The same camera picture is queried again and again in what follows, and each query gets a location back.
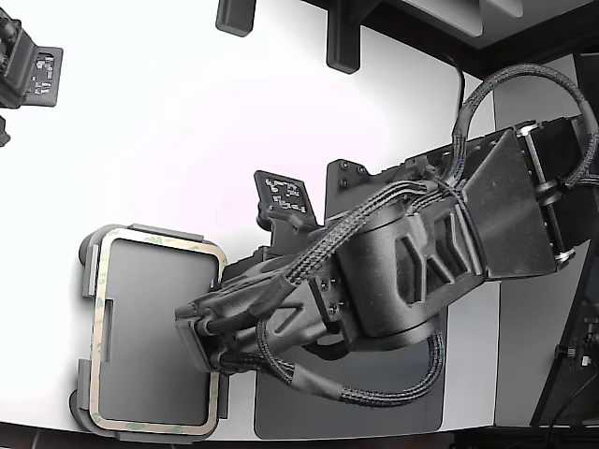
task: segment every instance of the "black bracket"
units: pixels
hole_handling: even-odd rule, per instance
[[[360,26],[382,0],[333,0],[329,8],[327,65],[351,74],[359,69]]]
[[[359,69],[360,26],[383,0],[331,0],[327,34],[327,65],[343,73]],[[220,0],[216,28],[247,36],[254,28],[256,0]]]
[[[256,0],[220,0],[216,28],[231,35],[246,37],[254,29]]]

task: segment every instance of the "black plastic part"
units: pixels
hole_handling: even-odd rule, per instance
[[[11,49],[7,68],[0,81],[0,103],[4,108],[17,109],[27,94],[34,69],[37,45],[24,30],[20,30]]]
[[[224,282],[221,289],[180,307],[175,311],[176,320],[191,320],[196,322],[196,326],[201,326],[201,320],[208,315],[226,318],[246,311],[268,290],[271,280],[292,259],[293,256],[277,257],[251,267],[243,275]],[[327,267],[317,271],[315,276],[330,278]],[[303,283],[285,299],[270,318],[267,329],[270,348],[275,354],[309,344],[327,334],[318,302],[309,282]],[[196,345],[195,349],[188,347],[188,350],[193,351],[197,366],[201,364],[201,369],[214,371],[220,368],[218,358],[223,352],[257,352],[256,330],[248,328],[218,336],[197,333]]]
[[[10,142],[10,136],[7,134],[7,121],[0,117],[0,147],[4,147]]]
[[[254,29],[256,0],[219,0],[216,28],[245,37]]]
[[[329,7],[327,64],[351,74],[360,66],[360,26],[382,0],[332,0]]]
[[[39,47],[22,105],[48,108],[56,106],[62,66],[63,49]]]
[[[362,164],[344,159],[333,161],[327,166],[325,219],[350,210],[392,181],[409,178],[405,165],[371,175]]]
[[[249,257],[245,257],[242,260],[238,260],[234,264],[227,265],[225,271],[223,271],[222,282],[230,281],[233,278],[241,276],[245,271],[251,267],[265,262],[269,258],[269,247],[261,246],[254,251]]]
[[[259,195],[257,222],[270,231],[270,257],[299,253],[310,243],[310,233],[320,226],[302,181],[257,171]]]
[[[483,245],[490,280],[556,271],[533,183],[514,131],[504,131],[463,192]]]
[[[485,281],[475,274],[478,256],[454,198],[389,222],[398,207],[382,210],[337,251],[367,338],[418,327]]]

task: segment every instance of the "electronic device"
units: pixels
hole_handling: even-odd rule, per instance
[[[39,47],[22,27],[0,8],[0,107],[54,107],[63,62],[63,50]],[[10,141],[0,117],[0,147]]]

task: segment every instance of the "gray wall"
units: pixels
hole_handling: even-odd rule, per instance
[[[576,81],[572,56],[548,64]],[[578,115],[568,93],[548,80],[519,78],[495,91],[498,129],[526,120]],[[547,378],[577,288],[588,243],[555,275],[501,285],[498,426],[528,426]]]

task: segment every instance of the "black knob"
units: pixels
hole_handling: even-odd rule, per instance
[[[577,356],[577,348],[573,346],[565,346],[563,344],[558,344],[555,347],[555,359],[567,358],[574,359]]]

